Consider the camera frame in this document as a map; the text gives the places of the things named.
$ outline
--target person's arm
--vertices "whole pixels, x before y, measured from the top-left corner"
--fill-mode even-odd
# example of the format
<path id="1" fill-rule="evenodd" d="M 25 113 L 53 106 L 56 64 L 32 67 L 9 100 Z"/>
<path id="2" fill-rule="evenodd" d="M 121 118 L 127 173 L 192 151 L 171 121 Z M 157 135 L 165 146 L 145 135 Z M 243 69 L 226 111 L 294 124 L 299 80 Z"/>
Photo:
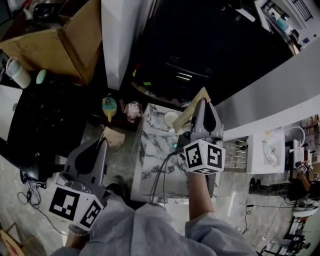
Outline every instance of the person's arm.
<path id="1" fill-rule="evenodd" d="M 203 214 L 213 213 L 214 207 L 209 195 L 206 176 L 189 172 L 188 178 L 189 219 L 192 221 Z"/>
<path id="2" fill-rule="evenodd" d="M 216 255 L 257 256 L 239 231 L 216 217 L 206 177 L 193 172 L 188 177 L 190 221 L 185 224 L 185 236 L 211 248 Z"/>
<path id="3" fill-rule="evenodd" d="M 77 236 L 73 232 L 69 232 L 65 242 L 65 247 L 82 250 L 85 247 L 86 243 L 89 242 L 89 239 L 89 234 L 84 236 Z"/>
<path id="4" fill-rule="evenodd" d="M 302 181 L 304 189 L 309 192 L 310 188 L 311 188 L 311 185 L 310 185 L 309 181 L 307 180 L 306 175 L 304 173 L 302 173 L 299 176 L 301 178 L 301 181 Z"/>

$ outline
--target white wall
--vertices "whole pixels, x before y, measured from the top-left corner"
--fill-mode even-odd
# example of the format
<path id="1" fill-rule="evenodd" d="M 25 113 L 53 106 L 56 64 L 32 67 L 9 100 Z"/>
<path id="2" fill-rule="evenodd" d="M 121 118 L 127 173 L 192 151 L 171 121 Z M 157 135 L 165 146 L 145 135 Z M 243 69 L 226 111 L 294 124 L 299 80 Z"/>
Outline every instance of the white wall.
<path id="1" fill-rule="evenodd" d="M 224 139 L 282 127 L 320 111 L 320 39 L 216 106 Z"/>
<path id="2" fill-rule="evenodd" d="M 154 0 L 102 0 L 101 25 L 108 87 L 119 90 L 133 42 L 142 32 Z"/>

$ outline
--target cardboard box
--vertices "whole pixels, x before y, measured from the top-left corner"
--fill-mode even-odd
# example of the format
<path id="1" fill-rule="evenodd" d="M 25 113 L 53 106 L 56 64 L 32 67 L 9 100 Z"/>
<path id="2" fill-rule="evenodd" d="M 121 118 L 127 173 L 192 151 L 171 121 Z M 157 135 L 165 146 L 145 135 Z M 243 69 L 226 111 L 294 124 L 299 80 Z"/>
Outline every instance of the cardboard box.
<path id="1" fill-rule="evenodd" d="M 29 71 L 47 69 L 87 85 L 101 50 L 101 1 L 89 0 L 83 6 L 79 2 L 69 0 L 62 7 L 62 27 L 32 33 L 22 12 L 4 34 L 0 48 Z"/>

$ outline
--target black pants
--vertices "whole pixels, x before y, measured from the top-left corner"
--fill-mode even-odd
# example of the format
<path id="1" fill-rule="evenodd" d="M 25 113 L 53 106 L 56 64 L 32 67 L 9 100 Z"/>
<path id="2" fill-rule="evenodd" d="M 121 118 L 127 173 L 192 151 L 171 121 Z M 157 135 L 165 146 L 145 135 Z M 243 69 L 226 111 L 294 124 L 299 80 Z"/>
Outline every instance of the black pants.
<path id="1" fill-rule="evenodd" d="M 291 183 L 272 184 L 269 186 L 255 185 L 255 188 L 249 193 L 260 196 L 280 196 L 288 198 L 290 185 Z"/>

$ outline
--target white marble surface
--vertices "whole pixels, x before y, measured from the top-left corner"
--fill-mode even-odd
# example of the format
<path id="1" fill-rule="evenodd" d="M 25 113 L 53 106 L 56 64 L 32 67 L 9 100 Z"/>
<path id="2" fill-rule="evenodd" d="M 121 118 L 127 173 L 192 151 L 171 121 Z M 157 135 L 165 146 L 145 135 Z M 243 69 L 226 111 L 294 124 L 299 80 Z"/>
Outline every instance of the white marble surface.
<path id="1" fill-rule="evenodd" d="M 134 179 L 131 199 L 136 201 L 150 201 L 150 193 L 158 170 L 171 152 L 173 144 L 178 142 L 179 133 L 169 128 L 164 122 L 164 115 L 168 111 L 176 111 L 163 106 L 149 104 L 140 121 L 137 140 L 133 147 Z M 188 178 L 185 161 L 180 156 L 172 156 L 157 182 L 154 202 L 166 204 L 188 204 Z"/>

